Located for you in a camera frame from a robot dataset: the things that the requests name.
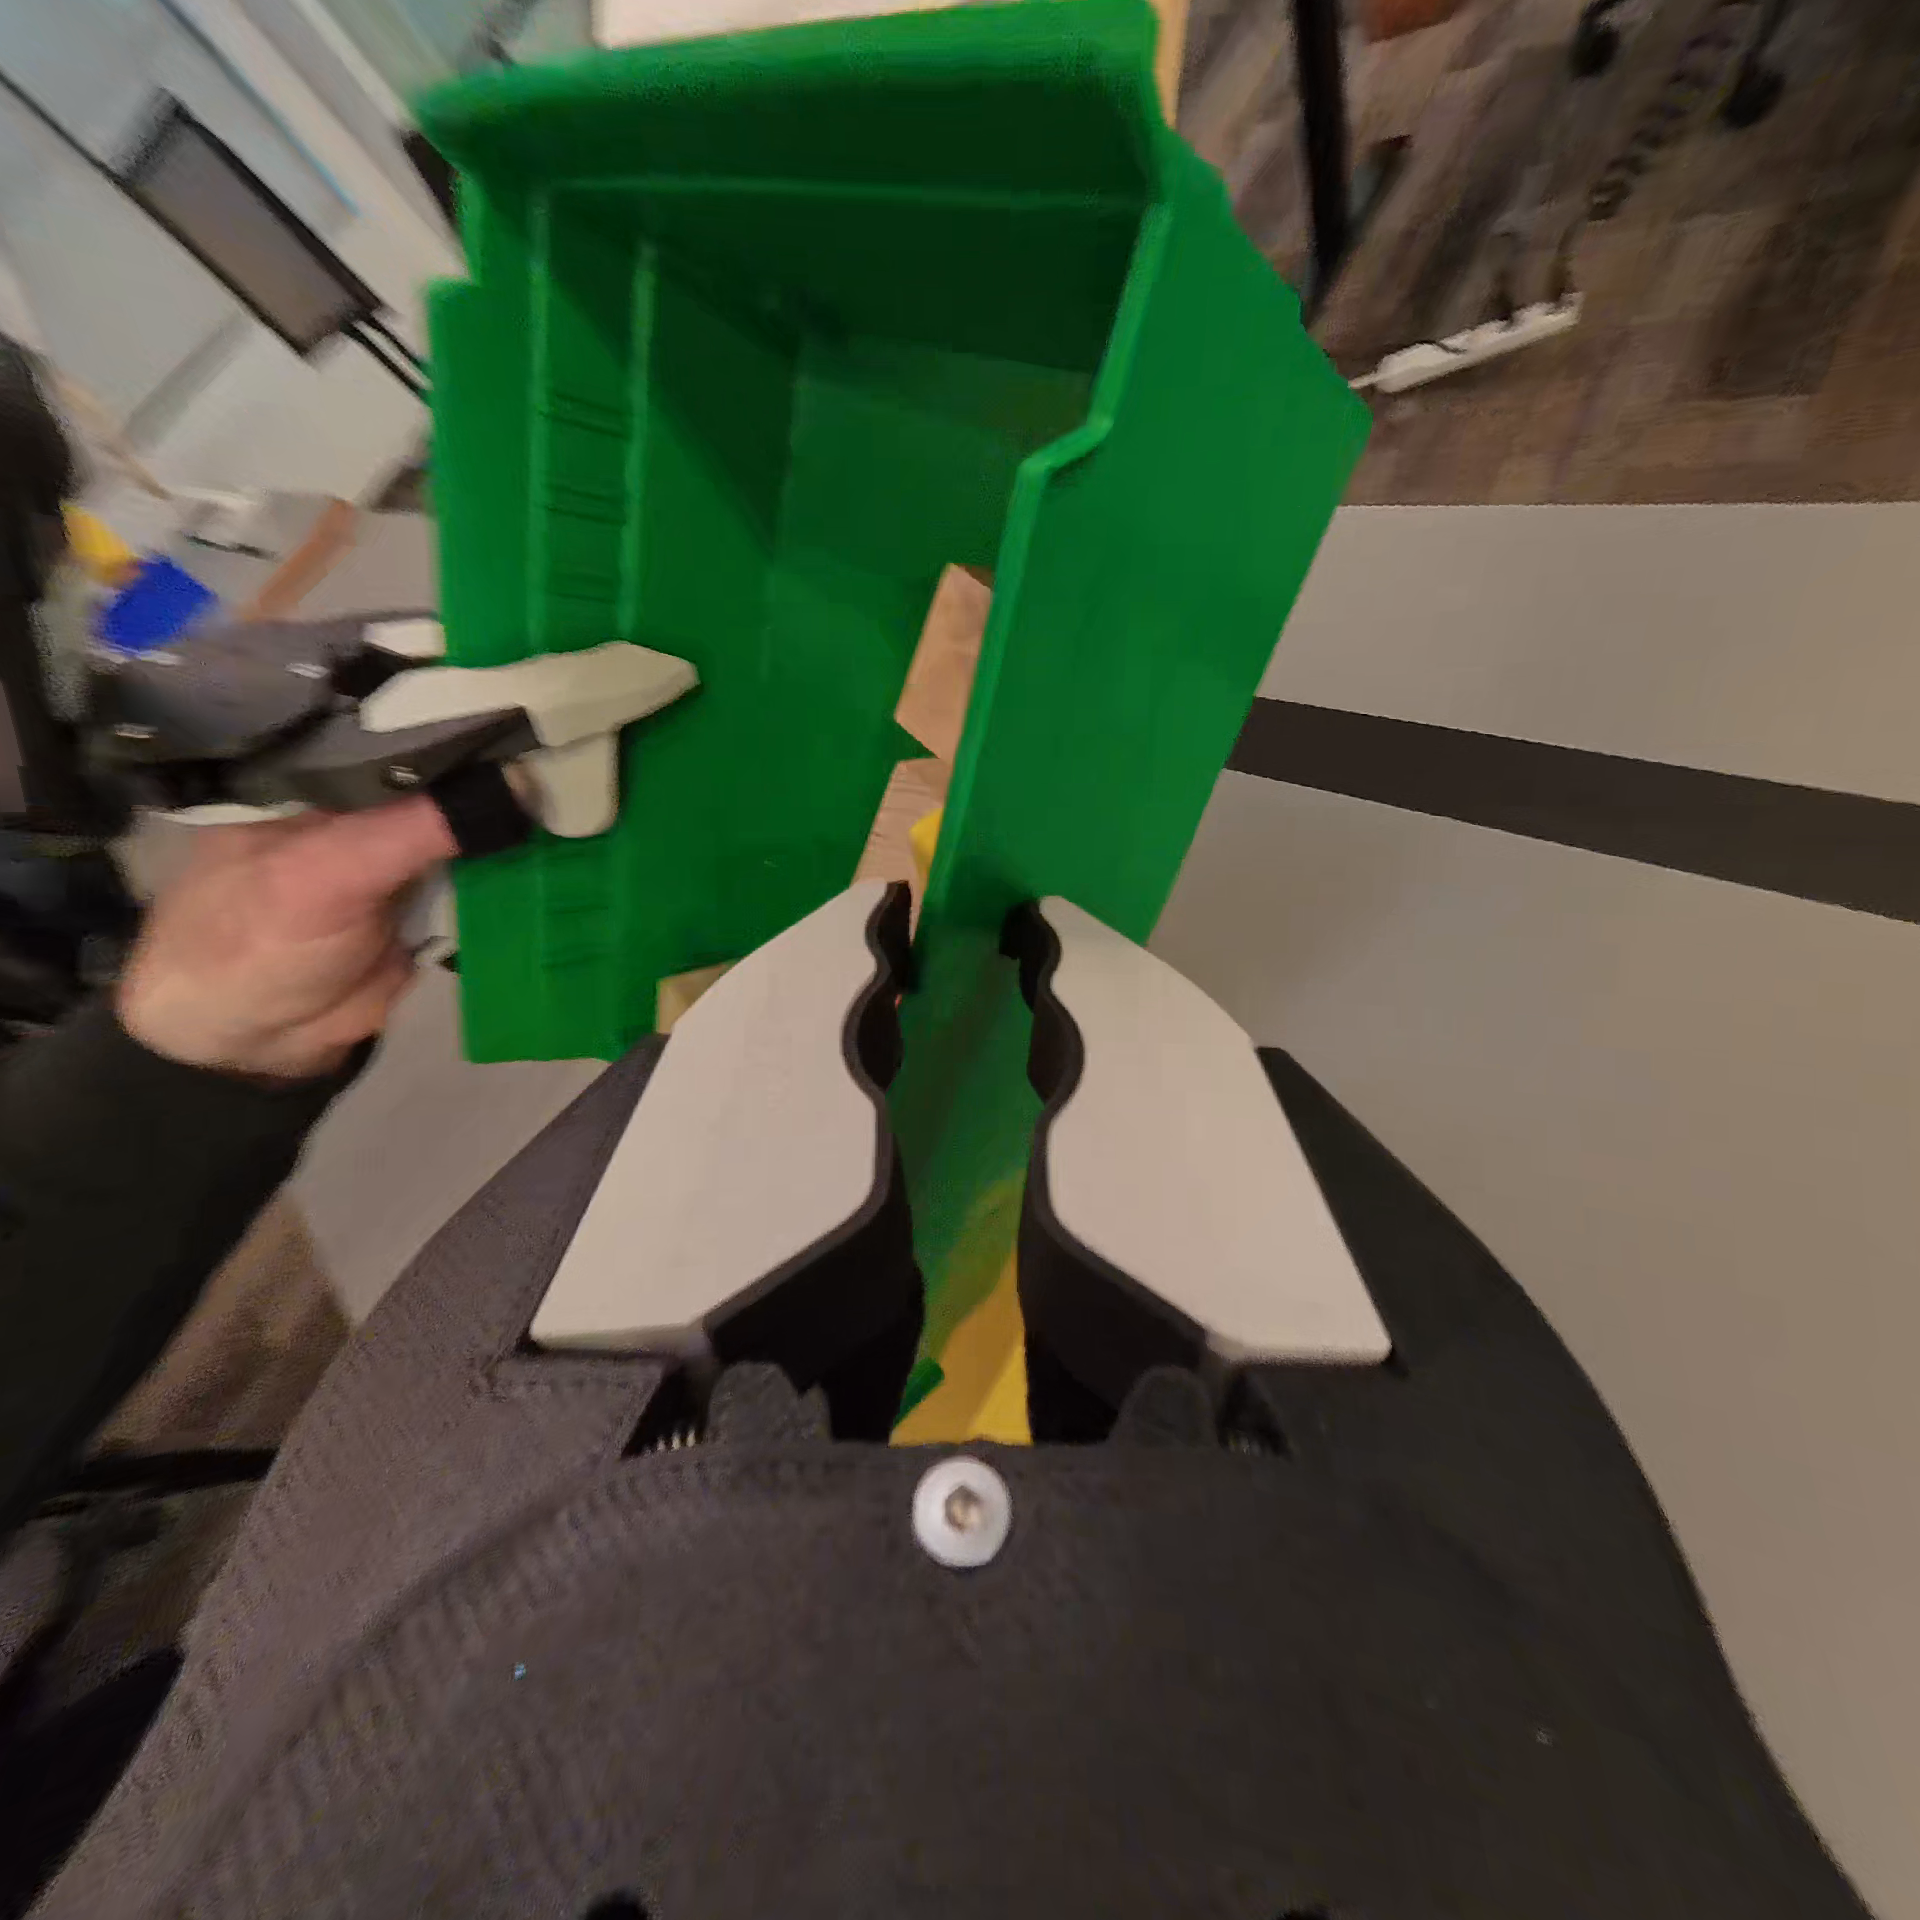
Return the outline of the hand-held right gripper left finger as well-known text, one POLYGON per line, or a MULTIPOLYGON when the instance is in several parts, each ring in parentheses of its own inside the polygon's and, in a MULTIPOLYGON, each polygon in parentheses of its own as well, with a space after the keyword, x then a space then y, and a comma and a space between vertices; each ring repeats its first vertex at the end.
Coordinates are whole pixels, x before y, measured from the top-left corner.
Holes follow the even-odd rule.
POLYGON ((662 1037, 529 1341, 710 1382, 769 1360, 833 1428, 895 1428, 926 1328, 887 1116, 910 891, 857 882, 662 1037))

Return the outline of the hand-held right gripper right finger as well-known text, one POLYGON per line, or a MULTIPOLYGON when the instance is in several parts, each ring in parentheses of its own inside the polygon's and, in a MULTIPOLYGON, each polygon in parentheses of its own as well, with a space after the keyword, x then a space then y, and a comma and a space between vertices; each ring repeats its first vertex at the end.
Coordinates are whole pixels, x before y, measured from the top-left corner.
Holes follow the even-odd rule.
POLYGON ((1038 1098, 1017 1282, 1032 1428, 1115 1428, 1158 1369, 1216 1412, 1248 1372, 1379 1369, 1396 1341, 1248 1030, 1069 898, 1002 953, 1038 1098))

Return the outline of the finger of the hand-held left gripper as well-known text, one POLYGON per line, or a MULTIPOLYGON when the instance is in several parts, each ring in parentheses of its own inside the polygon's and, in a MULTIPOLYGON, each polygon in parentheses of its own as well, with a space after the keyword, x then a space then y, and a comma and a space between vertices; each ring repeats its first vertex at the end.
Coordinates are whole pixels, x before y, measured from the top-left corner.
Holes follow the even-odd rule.
POLYGON ((414 666, 360 704, 364 732, 414 732, 520 711, 540 749, 618 733, 701 686, 688 658, 626 641, 529 656, 491 669, 414 666))
POLYGON ((513 799, 560 838, 606 836, 618 822, 618 733, 584 733, 503 763, 513 799))

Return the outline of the yellow plastic box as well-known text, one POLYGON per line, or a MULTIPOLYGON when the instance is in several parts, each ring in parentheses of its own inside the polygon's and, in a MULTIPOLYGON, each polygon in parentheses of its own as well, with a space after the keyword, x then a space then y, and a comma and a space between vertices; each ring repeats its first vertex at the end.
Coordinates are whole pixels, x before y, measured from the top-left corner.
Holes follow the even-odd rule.
POLYGON ((893 1445, 1028 1445, 1028 1357, 1017 1274, 958 1325, 933 1391, 906 1414, 893 1445))

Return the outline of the green plastic box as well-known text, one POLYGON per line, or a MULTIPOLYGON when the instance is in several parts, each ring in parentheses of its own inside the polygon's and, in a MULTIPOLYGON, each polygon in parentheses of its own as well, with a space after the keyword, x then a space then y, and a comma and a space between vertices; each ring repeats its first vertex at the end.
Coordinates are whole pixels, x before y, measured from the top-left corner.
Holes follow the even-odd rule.
POLYGON ((910 753, 950 565, 989 573, 895 1116, 931 1328, 1014 1258, 1038 1113, 1014 907, 1142 941, 1370 439, 1169 126, 1150 3, 1006 3, 487 68, 418 97, 452 658, 630 641, 701 686, 622 822, 465 870, 470 1060, 613 1060, 660 983, 840 895, 910 753))

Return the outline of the person's left forearm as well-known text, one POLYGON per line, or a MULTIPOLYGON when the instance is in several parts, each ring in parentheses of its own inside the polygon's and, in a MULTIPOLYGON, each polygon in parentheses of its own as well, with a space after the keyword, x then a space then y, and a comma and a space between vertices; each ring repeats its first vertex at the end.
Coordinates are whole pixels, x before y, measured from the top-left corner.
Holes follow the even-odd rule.
POLYGON ((90 997, 5 1056, 5 1535, 66 1486, 372 1050, 227 1073, 90 997))

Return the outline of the person's left hand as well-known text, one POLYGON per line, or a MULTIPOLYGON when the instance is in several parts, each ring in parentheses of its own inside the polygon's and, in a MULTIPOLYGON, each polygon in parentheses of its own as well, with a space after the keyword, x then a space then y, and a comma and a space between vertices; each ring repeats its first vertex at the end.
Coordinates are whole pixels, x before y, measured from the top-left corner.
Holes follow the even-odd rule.
POLYGON ((142 923, 114 1020, 187 1068, 328 1077, 407 991, 405 898, 452 856, 429 797, 202 829, 142 923))

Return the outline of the blue plastic bin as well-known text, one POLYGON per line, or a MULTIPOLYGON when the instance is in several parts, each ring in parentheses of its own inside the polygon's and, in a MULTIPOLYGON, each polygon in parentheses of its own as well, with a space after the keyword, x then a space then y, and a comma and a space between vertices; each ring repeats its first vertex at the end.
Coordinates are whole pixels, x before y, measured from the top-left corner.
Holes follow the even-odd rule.
POLYGON ((110 656, 148 656, 187 636, 220 606, 220 593, 180 562, 136 559, 128 578, 97 600, 92 636, 110 656))

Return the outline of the black tape strip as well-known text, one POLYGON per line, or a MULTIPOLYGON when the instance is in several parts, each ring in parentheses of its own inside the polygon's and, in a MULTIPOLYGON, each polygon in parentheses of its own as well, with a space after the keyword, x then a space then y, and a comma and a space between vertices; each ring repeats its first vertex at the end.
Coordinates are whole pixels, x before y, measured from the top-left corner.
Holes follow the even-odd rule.
POLYGON ((1258 700, 1232 773, 1918 923, 1918 802, 1258 700))

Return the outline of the white power strip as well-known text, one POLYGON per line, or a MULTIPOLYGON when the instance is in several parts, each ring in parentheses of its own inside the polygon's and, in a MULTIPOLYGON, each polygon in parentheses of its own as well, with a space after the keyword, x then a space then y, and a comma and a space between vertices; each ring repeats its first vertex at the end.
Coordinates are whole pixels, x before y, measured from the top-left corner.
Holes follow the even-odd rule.
POLYGON ((1373 373, 1349 380, 1349 388, 1397 399, 1482 365, 1499 365, 1525 350, 1568 335, 1582 324, 1582 306, 1585 295, 1570 290, 1558 300, 1534 300, 1499 319, 1463 326, 1445 338, 1412 344, 1388 354, 1373 373))

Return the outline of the black metal pole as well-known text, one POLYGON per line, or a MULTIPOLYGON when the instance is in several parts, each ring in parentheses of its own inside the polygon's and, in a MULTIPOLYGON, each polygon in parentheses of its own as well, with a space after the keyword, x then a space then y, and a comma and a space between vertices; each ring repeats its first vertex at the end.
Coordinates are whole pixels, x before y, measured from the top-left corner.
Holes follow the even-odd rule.
POLYGON ((1351 250, 1351 126, 1344 3, 1291 3, 1299 90, 1304 171, 1310 187, 1310 314, 1328 300, 1351 250))

